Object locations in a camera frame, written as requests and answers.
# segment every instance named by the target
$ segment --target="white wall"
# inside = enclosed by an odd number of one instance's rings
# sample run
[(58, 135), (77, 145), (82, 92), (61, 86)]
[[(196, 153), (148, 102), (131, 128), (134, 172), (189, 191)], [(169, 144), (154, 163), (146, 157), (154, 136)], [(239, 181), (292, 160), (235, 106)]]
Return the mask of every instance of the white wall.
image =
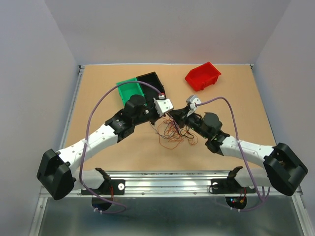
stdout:
[(254, 63), (290, 0), (46, 0), (79, 64)]
[(314, 0), (292, 0), (254, 74), (276, 141), (290, 145), (309, 169), (302, 189), (315, 225), (314, 9)]
[(43, 0), (1, 1), (0, 230), (28, 235), (43, 152), (57, 148), (77, 63)]

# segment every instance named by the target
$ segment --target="tangled wires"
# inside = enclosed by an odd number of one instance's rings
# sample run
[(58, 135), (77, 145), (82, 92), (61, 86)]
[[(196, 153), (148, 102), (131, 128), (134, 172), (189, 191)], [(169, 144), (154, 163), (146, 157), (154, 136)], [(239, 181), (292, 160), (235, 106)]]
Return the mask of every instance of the tangled wires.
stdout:
[[(165, 126), (165, 129), (161, 134), (160, 129), (162, 125)], [(184, 128), (179, 128), (178, 124), (171, 116), (168, 118), (163, 118), (163, 122), (158, 125), (157, 129), (155, 129), (152, 125), (151, 127), (156, 131), (156, 134), (158, 134), (159, 144), (167, 149), (175, 149), (179, 143), (185, 139), (187, 139), (189, 144), (192, 146), (198, 143), (197, 136), (189, 132), (189, 127), (185, 126)], [(168, 143), (176, 143), (176, 145), (172, 145), (173, 147), (167, 147), (162, 144), (161, 139), (167, 140)]]

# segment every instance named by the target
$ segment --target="aluminum frame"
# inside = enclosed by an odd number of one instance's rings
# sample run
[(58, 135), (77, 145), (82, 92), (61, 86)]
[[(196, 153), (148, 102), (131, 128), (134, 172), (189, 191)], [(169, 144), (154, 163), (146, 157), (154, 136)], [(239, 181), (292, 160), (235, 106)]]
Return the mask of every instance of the aluminum frame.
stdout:
[[(64, 147), (68, 128), (71, 122), (72, 113), (75, 107), (76, 98), (84, 73), (84, 65), (80, 66), (78, 80), (73, 95), (70, 111), (65, 124), (60, 149)], [(125, 194), (116, 196), (116, 198), (139, 198), (139, 197), (217, 197), (217, 196), (234, 196), (231, 194), (213, 195), (208, 192), (213, 178), (225, 178), (229, 171), (165, 171), (165, 172), (108, 172), (111, 178), (123, 178), (126, 180)], [(301, 187), (292, 196), (292, 200), (297, 212), (302, 230), (306, 236), (315, 236), (313, 226), (309, 215), (303, 205)], [(271, 189), (270, 195), (282, 195), (274, 188)], [(91, 197), (81, 195), (80, 190), (69, 193), (66, 197)], [(51, 198), (47, 190), (42, 187), (39, 193), (35, 215), (31, 225), (30, 236), (38, 236), (48, 198)]]

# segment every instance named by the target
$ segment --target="wooden table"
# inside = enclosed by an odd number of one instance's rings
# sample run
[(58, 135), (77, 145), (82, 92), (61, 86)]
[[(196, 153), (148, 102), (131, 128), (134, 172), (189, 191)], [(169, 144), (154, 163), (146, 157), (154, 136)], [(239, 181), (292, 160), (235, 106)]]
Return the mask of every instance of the wooden table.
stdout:
[[(201, 101), (224, 96), (234, 110), (241, 139), (262, 145), (274, 145), (275, 141), (249, 65), (216, 65), (222, 73), (217, 83), (199, 92), (193, 91), (184, 80), (187, 73), (195, 67), (197, 65), (190, 64), (86, 66), (68, 130), (66, 147), (85, 136), (91, 110), (116, 82), (153, 71), (164, 85), (167, 97), (171, 99), (175, 109), (184, 107), (185, 100), (192, 94), (197, 94)], [(95, 112), (90, 132), (94, 132), (122, 107), (118, 90), (115, 90)], [(216, 113), (223, 123), (222, 130), (235, 136), (231, 114), (224, 101), (201, 106), (197, 112)], [(237, 158), (211, 153), (204, 145), (206, 140), (200, 136), (198, 138), (199, 142), (194, 146), (185, 140), (177, 148), (169, 150), (159, 144), (158, 135), (145, 123), (137, 126), (130, 137), (86, 161), (84, 169), (101, 167), (106, 171), (200, 171), (232, 170), (236, 166), (244, 165), (244, 162)]]

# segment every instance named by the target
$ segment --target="purple hose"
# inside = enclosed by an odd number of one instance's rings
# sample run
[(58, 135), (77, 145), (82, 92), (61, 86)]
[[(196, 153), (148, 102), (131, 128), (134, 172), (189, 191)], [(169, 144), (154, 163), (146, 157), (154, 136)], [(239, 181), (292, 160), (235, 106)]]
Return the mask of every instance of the purple hose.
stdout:
[(122, 85), (125, 85), (125, 84), (129, 84), (129, 83), (138, 83), (138, 84), (143, 84), (143, 85), (146, 85), (150, 88), (152, 88), (153, 90), (155, 90), (158, 94), (161, 94), (161, 92), (155, 88), (154, 86), (148, 84), (148, 83), (145, 83), (143, 81), (126, 81), (126, 82), (123, 82), (119, 85), (116, 85), (114, 86), (112, 89), (110, 89), (106, 94), (104, 94), (104, 96), (98, 101), (98, 103), (95, 105), (95, 107), (93, 108), (91, 114), (90, 114), (90, 117), (88, 119), (88, 124), (87, 124), (87, 129), (86, 129), (86, 133), (85, 133), (85, 142), (84, 142), (84, 146), (83, 146), (83, 151), (82, 151), (82, 158), (81, 158), (81, 164), (80, 164), (80, 171), (79, 171), (79, 179), (80, 179), (80, 182), (81, 184), (83, 185), (83, 187), (86, 188), (86, 190), (88, 190), (91, 194), (93, 194), (94, 196), (98, 197), (99, 199), (105, 201), (105, 202), (108, 202), (108, 203), (111, 203), (111, 204), (114, 204), (114, 205), (117, 205), (117, 206), (121, 206), (123, 207), (122, 210), (118, 210), (118, 211), (113, 211), (113, 212), (102, 212), (104, 214), (116, 214), (116, 213), (121, 213), (121, 212), (124, 212), (125, 210), (127, 210), (127, 206), (125, 206), (124, 204), (121, 204), (121, 203), (118, 203), (118, 202), (114, 202), (114, 201), (111, 201), (111, 200), (108, 200), (106, 198), (103, 198), (102, 196), (98, 195), (97, 193), (95, 193), (92, 189), (90, 189), (88, 186), (85, 185), (85, 183), (83, 182), (82, 180), (82, 171), (83, 171), (83, 164), (84, 164), (84, 158), (85, 158), (85, 153), (87, 151), (87, 146), (88, 146), (88, 138), (89, 138), (89, 129), (90, 129), (90, 124), (91, 124), (91, 120), (92, 120), (92, 116), (94, 114), (94, 112), (96, 111), (97, 107), (100, 105), (100, 103), (104, 100), (104, 98), (110, 94), (110, 92), (112, 92), (113, 90), (115, 90), (116, 88), (118, 88), (119, 86), (122, 86)]
[(238, 145), (238, 147), (239, 147), (239, 149), (240, 149), (242, 158), (243, 158), (243, 160), (244, 160), (246, 169), (247, 169), (247, 171), (248, 171), (248, 173), (249, 173), (249, 175), (250, 175), (250, 177), (251, 177), (251, 180), (252, 180), (252, 183), (253, 183), (254, 188), (255, 188), (255, 190), (256, 190), (256, 193), (257, 193), (259, 199), (263, 202), (263, 201), (264, 201), (264, 198), (261, 196), (261, 194), (260, 194), (260, 192), (259, 192), (259, 190), (258, 190), (257, 183), (256, 183), (256, 181), (255, 181), (255, 179), (254, 179), (254, 176), (252, 175), (251, 169), (250, 169), (250, 167), (249, 167), (249, 165), (248, 165), (247, 158), (246, 158), (245, 153), (244, 153), (244, 151), (243, 151), (243, 149), (242, 149), (242, 147), (241, 147), (241, 144), (240, 144), (240, 142), (239, 142), (239, 141), (240, 141), (240, 138), (239, 138), (239, 135), (238, 135), (238, 130), (237, 130), (237, 126), (236, 126), (235, 116), (234, 116), (234, 113), (233, 113), (231, 104), (228, 102), (228, 100), (227, 100), (225, 97), (216, 97), (216, 98), (213, 98), (213, 99), (211, 99), (211, 100), (209, 100), (209, 101), (202, 102), (202, 103), (200, 103), (200, 104), (196, 104), (196, 106), (199, 107), (199, 106), (202, 106), (202, 105), (206, 105), (206, 104), (208, 104), (208, 103), (214, 102), (214, 101), (219, 100), (219, 99), (223, 99), (223, 100), (227, 103), (228, 107), (230, 108), (231, 115), (232, 115), (232, 120), (233, 120), (233, 124), (234, 124), (234, 129), (235, 129), (235, 136), (236, 136), (236, 140), (237, 140), (237, 145)]

